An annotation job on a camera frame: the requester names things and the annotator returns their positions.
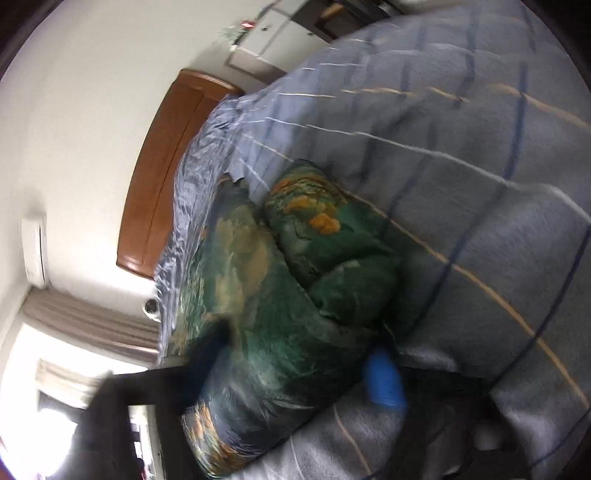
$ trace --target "blue blanket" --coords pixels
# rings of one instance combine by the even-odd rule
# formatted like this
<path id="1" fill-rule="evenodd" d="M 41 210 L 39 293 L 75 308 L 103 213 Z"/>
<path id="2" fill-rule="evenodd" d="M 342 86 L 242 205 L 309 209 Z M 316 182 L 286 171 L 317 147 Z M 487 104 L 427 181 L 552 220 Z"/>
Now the blue blanket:
<path id="1" fill-rule="evenodd" d="M 177 172 L 161 353 L 215 181 L 245 177 L 260 202 L 304 158 L 395 226 L 404 352 L 489 379 L 534 477 L 554 478 L 589 427 L 590 122 L 579 72 L 518 0 L 374 24 L 227 98 Z M 362 478 L 399 426 L 353 392 L 244 475 Z"/>

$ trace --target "air conditioner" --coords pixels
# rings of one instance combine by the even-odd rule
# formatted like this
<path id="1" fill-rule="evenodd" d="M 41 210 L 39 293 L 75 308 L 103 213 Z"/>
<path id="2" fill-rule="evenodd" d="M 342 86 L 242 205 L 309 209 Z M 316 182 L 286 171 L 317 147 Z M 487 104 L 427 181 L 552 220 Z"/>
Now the air conditioner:
<path id="1" fill-rule="evenodd" d="M 29 217 L 21 220 L 22 254 L 27 280 L 37 288 L 45 288 L 49 282 L 46 270 L 45 218 Z"/>

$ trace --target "wooden headboard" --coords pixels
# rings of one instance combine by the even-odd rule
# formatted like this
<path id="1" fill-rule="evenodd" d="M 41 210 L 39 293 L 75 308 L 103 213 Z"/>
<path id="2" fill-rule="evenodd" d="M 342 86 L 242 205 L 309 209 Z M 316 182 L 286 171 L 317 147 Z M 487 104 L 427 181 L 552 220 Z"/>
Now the wooden headboard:
<path id="1" fill-rule="evenodd" d="M 192 70 L 181 70 L 170 86 L 148 130 L 129 184 L 119 230 L 119 267 L 153 278 L 173 225 L 178 162 L 211 111 L 228 93 L 243 92 Z"/>

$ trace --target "white wall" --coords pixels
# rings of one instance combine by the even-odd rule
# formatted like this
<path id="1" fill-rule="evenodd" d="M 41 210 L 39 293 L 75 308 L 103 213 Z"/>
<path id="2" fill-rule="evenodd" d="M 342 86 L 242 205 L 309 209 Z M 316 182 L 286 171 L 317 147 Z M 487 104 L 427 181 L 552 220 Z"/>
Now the white wall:
<path id="1" fill-rule="evenodd" d="M 54 286 L 141 314 L 153 284 L 115 260 L 145 134 L 184 67 L 261 86 L 223 65 L 216 35 L 266 3 L 65 0 L 35 30 L 0 82 L 0 299 L 22 278 L 17 220 L 40 211 Z"/>

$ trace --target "curtain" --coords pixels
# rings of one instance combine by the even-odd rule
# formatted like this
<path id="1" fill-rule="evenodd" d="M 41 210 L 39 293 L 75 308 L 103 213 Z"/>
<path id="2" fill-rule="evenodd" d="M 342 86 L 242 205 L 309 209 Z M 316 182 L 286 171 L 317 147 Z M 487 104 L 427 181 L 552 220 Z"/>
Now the curtain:
<path id="1" fill-rule="evenodd" d="M 98 307 L 51 288 L 32 288 L 21 312 L 34 328 L 127 362 L 151 366 L 158 354 L 159 323 Z"/>
<path id="2" fill-rule="evenodd" d="M 86 377 L 45 360 L 39 360 L 35 374 L 37 389 L 74 408 L 86 408 L 100 379 Z"/>

